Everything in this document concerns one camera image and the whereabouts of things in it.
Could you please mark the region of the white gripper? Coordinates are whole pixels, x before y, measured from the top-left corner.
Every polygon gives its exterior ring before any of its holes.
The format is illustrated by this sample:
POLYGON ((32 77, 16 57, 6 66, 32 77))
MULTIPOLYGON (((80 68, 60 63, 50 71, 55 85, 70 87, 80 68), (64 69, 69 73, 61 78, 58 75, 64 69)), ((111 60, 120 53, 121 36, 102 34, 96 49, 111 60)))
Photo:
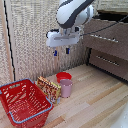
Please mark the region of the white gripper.
MULTIPOLYGON (((49 47, 58 47, 64 45, 77 44, 80 38, 80 28, 73 27, 71 29, 52 29, 47 34, 46 45, 49 47)), ((57 56, 58 52, 54 50, 54 56, 57 56)), ((66 54, 70 54, 70 48, 66 48, 66 54)))

